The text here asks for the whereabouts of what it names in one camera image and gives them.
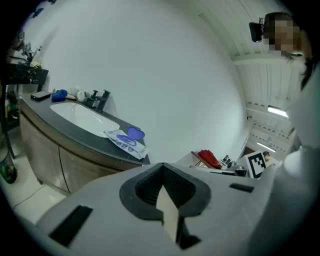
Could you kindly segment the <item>white spray bottle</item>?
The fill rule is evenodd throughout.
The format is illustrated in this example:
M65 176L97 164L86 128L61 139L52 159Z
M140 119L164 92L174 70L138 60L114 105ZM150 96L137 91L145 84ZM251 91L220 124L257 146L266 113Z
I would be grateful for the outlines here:
M32 62L30 63L32 66L40 66L42 59L42 46L39 46L36 51L34 52Z

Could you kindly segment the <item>black waste bin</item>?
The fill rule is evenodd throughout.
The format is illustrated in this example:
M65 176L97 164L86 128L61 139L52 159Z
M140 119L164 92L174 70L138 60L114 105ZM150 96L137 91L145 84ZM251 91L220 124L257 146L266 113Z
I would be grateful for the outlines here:
M17 169L5 146L0 148L0 175L8 184L13 184L17 179Z

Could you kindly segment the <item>black faucet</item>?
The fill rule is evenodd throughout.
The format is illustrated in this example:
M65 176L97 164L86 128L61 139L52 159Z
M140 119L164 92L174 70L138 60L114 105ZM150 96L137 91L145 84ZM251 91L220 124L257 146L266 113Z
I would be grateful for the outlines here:
M111 92L105 89L102 96L96 96L96 99L98 100L98 106L96 107L96 109L98 112L101 113L104 111L105 105L107 103L107 100L110 94Z

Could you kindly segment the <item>red bag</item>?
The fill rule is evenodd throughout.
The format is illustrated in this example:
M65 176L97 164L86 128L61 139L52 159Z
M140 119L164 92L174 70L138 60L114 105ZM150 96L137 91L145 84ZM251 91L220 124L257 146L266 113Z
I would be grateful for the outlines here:
M216 159L214 154L210 150L201 150L198 155L205 160L211 167L215 169L222 169L222 166L220 165L219 161Z

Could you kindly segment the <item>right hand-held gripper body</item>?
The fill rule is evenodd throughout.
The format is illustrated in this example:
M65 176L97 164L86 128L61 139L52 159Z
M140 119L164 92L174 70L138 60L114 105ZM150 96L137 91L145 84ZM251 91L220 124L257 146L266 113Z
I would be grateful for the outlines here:
M269 151L255 151L244 156L248 170L248 176L259 179L265 169L272 166L272 158Z

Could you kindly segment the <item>black soap dispenser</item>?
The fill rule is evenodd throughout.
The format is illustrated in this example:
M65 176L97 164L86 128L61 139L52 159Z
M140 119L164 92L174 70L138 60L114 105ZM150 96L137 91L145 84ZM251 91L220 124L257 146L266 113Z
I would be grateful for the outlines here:
M90 107L90 108L95 107L95 104L98 101L97 100L97 93L98 93L98 91L94 90L93 94L87 96L87 99L86 99L86 106L87 107Z

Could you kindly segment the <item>white sink basin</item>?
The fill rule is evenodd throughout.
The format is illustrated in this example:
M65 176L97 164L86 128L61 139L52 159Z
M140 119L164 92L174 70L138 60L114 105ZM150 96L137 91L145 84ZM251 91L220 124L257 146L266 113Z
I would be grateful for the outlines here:
M78 103L57 103L52 104L50 108L67 121L101 138L106 138L107 132L120 128L115 121Z

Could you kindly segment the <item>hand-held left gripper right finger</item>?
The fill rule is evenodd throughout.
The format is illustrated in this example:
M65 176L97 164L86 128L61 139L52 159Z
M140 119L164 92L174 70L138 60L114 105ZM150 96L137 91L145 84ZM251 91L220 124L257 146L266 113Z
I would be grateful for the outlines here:
M251 256L250 239L266 206L266 175L238 177L163 164L163 178L182 179L178 199L177 250L165 256Z

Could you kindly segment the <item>wooden table black metal legs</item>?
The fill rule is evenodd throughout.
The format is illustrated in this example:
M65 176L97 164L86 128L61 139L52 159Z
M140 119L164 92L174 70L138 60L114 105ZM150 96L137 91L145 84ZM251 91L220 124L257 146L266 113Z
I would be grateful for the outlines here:
M203 160L203 159L198 155L199 152L194 152L194 151L192 151L191 153L192 153L201 163L203 163L204 166L206 166L207 168L216 169L216 168L213 168L212 166L210 166L207 162L205 162L205 160Z

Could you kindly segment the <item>black phone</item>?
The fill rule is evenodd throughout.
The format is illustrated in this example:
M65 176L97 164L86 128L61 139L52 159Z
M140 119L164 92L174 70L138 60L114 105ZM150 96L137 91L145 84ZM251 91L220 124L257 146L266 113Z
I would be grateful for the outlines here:
M38 91L30 95L30 98L35 101L42 101L51 97L51 93L47 91Z

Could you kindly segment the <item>ceiling light bar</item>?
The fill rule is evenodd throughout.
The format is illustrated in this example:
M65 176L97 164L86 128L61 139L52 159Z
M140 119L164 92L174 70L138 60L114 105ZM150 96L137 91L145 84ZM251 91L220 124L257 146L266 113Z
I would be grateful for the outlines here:
M263 147L263 148L265 148L265 149L267 149L267 150L269 150L269 151L271 151L271 152L273 152L273 153L276 152L276 150L274 150L273 148L271 148L271 147L269 147L269 146L266 146L266 145L264 145L264 144L262 144L262 143L260 143L260 142L256 142L256 144L259 145L259 146L261 146L261 147Z
M280 115L280 116L288 118L287 113L285 111L283 111L283 110L280 110L280 109L277 109L277 108L274 108L274 107L271 107L271 106L269 106L267 108L267 110L270 113L274 113L274 114L277 114L277 115Z

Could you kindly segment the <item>grey vanity cabinet black countertop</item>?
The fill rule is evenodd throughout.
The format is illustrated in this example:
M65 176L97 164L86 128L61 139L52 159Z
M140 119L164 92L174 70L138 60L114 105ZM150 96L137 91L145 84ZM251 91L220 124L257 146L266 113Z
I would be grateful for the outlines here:
M53 102L20 97L20 132L31 169L40 183L61 193L71 194L87 183L108 175L150 163L148 157L136 159L116 146L108 137L94 135L64 119L50 106L77 103L120 125L126 132L131 125L106 112L98 112L84 104L65 100Z

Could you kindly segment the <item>blue and white packet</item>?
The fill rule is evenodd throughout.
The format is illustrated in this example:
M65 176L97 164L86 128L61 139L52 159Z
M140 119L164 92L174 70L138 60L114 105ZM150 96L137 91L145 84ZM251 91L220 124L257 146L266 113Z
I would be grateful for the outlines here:
M145 137L143 131L131 126L127 129L127 133L120 129L104 133L117 147L136 159L141 160L147 156L148 149L139 142Z

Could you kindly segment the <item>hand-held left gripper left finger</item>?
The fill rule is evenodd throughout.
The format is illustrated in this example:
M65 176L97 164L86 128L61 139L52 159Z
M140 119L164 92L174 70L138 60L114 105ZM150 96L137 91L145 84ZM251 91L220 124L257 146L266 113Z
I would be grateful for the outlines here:
M173 256L183 251L175 242L178 211L163 184L150 206L160 220L140 219L121 202L121 186L146 171L137 167L95 179L50 208L36 226L51 236L63 221L84 220L72 232L68 254L80 256Z

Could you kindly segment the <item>blue cloth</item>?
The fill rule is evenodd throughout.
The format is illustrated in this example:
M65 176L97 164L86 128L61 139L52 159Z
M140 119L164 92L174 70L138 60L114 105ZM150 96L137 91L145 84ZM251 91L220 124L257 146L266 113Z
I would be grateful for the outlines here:
M64 102L68 96L68 91L65 89L55 89L52 92L51 100L53 102Z

